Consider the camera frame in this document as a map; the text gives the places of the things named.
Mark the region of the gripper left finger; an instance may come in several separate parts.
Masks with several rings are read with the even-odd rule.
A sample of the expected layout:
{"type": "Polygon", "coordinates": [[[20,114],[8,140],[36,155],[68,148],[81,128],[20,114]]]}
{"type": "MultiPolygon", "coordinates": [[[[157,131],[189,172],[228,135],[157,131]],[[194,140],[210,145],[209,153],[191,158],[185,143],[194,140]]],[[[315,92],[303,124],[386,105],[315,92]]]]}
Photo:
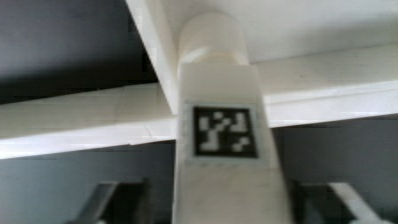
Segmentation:
{"type": "Polygon", "coordinates": [[[150,224],[150,184],[100,183],[70,224],[150,224]]]}

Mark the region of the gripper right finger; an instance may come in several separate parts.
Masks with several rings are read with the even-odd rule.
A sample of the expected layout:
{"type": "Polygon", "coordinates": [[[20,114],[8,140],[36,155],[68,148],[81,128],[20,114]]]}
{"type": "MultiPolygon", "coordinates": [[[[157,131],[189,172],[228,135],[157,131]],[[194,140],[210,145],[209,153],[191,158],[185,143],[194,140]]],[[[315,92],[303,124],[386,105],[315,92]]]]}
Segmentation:
{"type": "Polygon", "coordinates": [[[386,224],[349,183],[292,184],[297,224],[386,224]]]}

